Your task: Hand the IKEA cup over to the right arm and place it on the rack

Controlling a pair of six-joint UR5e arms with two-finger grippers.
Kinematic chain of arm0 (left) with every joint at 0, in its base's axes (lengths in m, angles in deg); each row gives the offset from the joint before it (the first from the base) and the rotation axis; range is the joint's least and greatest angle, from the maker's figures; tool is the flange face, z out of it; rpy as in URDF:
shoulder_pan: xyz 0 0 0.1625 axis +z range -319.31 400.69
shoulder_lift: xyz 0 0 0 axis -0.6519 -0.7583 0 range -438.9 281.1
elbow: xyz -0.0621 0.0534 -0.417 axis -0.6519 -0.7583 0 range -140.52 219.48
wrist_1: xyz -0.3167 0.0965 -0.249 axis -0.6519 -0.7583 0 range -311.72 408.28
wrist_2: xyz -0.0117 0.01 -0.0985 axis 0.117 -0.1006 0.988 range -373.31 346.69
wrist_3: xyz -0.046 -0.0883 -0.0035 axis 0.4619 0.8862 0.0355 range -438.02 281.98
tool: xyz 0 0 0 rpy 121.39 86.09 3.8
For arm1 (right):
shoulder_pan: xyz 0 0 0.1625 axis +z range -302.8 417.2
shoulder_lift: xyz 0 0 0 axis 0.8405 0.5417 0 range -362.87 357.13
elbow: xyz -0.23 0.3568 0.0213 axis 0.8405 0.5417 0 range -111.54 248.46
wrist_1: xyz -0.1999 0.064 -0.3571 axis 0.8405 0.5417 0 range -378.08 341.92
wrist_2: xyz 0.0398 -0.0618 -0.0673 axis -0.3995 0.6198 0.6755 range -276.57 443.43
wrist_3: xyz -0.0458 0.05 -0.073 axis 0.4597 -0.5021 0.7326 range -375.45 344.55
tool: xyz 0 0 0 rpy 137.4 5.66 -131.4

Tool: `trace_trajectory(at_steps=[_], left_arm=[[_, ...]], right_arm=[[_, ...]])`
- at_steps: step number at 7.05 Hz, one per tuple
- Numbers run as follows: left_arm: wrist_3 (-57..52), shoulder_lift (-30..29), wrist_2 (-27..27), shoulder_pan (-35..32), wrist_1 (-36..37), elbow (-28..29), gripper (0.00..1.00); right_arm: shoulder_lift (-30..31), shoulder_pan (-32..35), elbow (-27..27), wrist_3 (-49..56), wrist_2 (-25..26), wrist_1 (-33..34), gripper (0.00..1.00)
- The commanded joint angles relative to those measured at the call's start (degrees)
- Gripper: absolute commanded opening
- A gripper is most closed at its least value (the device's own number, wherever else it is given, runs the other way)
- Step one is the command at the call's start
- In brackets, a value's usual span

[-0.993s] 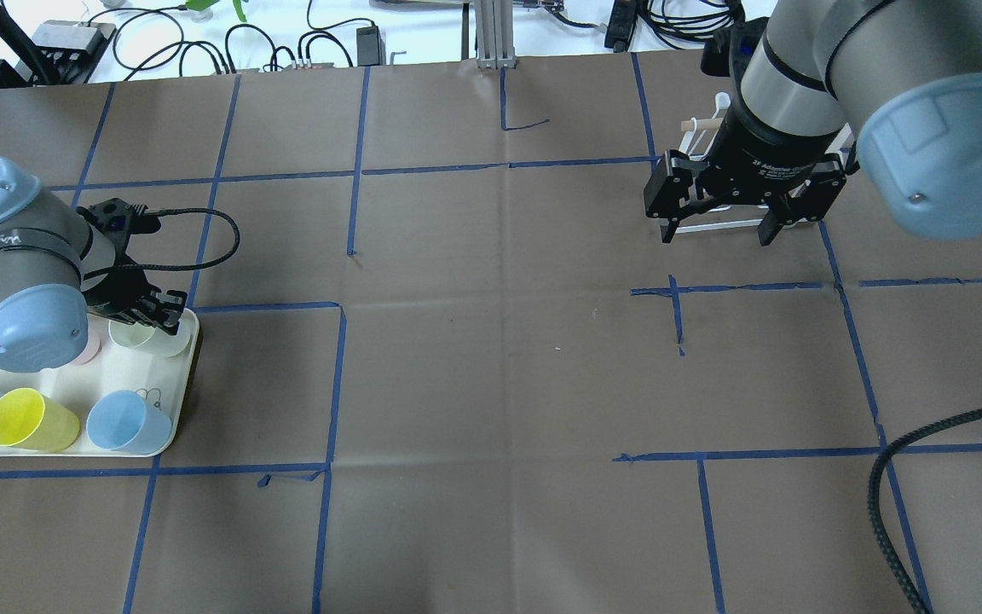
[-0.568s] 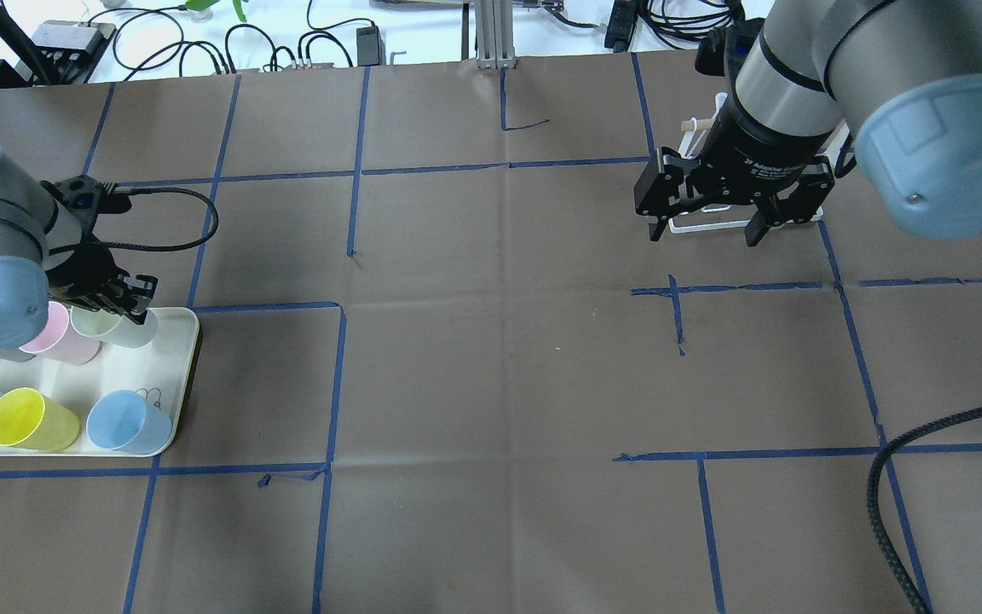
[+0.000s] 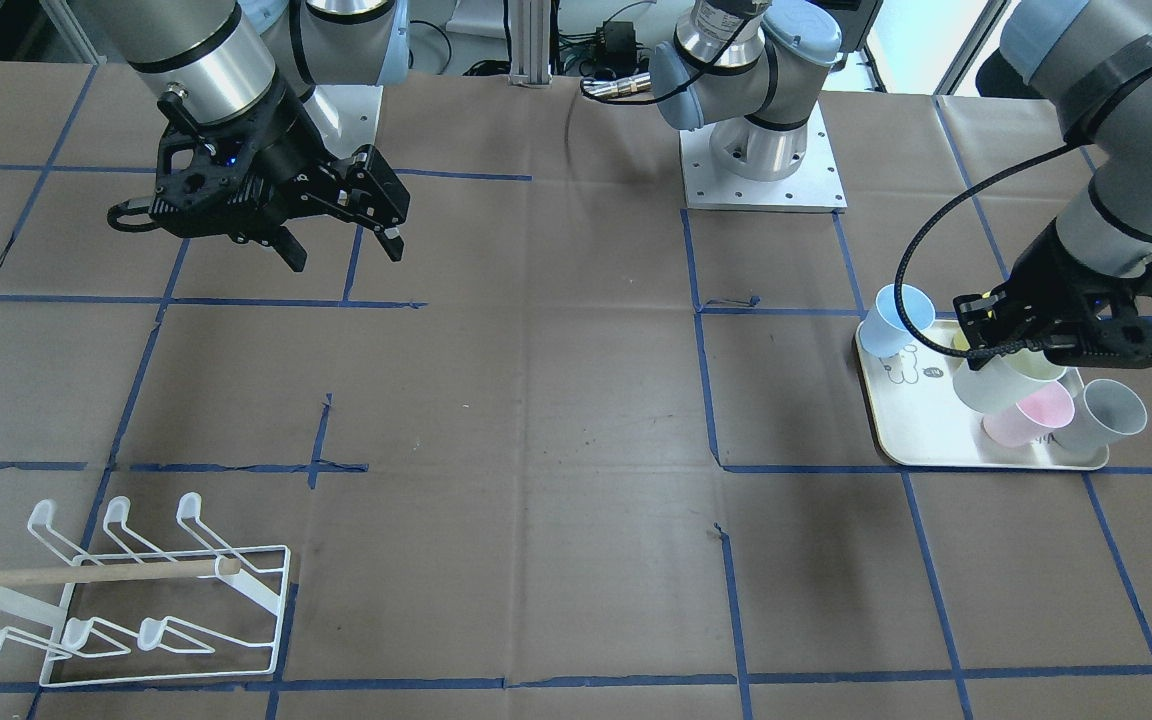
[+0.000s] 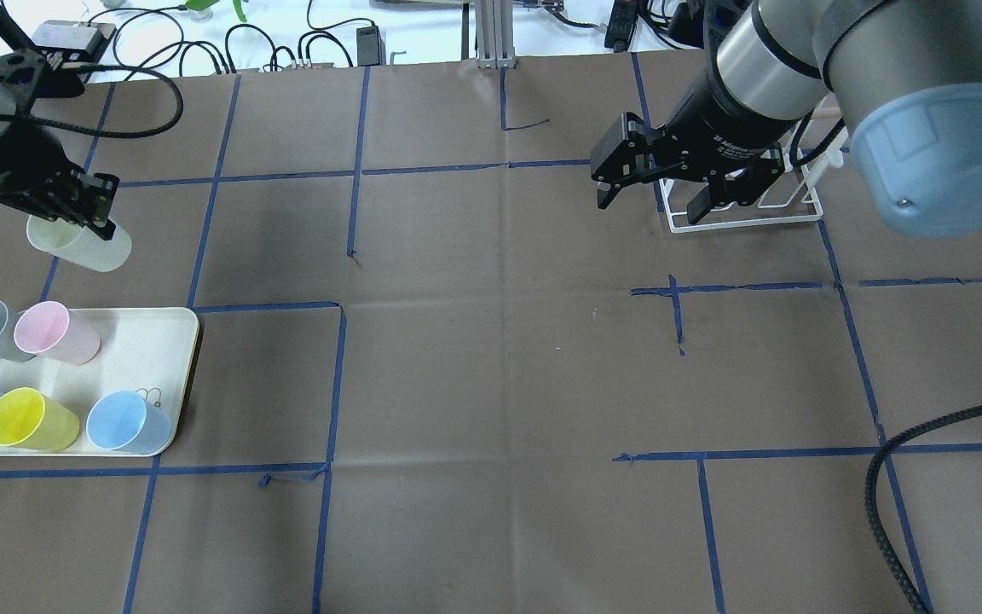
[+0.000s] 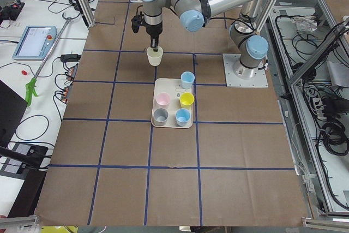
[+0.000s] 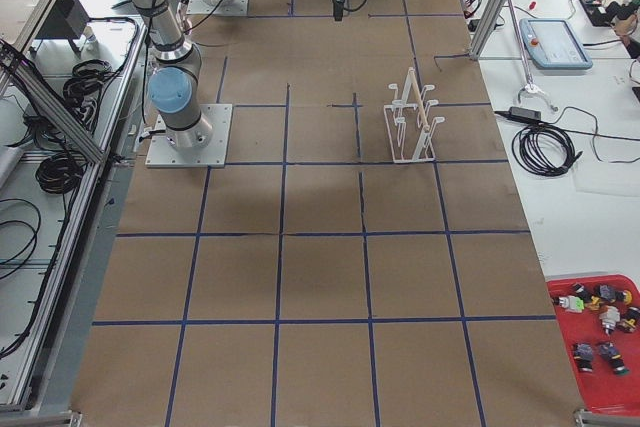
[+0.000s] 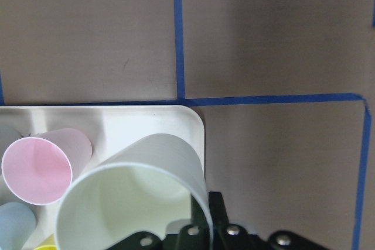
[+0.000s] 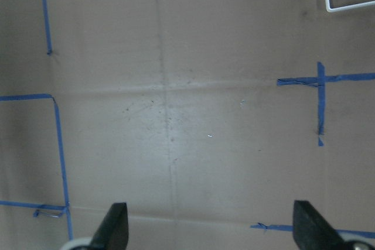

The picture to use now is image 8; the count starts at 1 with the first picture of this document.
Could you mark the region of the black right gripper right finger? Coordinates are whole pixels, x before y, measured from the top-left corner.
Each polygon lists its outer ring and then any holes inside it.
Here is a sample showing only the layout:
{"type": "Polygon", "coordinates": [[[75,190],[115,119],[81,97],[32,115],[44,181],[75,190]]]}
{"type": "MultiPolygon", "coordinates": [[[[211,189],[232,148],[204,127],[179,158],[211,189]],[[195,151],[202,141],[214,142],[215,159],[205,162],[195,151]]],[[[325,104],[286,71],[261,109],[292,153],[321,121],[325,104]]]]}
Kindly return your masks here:
{"type": "Polygon", "coordinates": [[[295,200],[293,206],[293,239],[299,249],[351,249],[309,202],[295,200]]]}

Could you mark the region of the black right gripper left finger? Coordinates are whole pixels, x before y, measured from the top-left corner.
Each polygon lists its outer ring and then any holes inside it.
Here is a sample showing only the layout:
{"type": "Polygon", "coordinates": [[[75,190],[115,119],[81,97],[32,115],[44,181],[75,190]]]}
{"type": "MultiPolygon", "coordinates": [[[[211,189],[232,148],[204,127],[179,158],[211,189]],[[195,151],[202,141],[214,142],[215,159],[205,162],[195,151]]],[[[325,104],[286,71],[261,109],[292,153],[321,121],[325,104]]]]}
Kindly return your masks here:
{"type": "Polygon", "coordinates": [[[114,203],[89,243],[89,249],[127,248],[129,241],[128,210],[126,203],[114,203]]]}

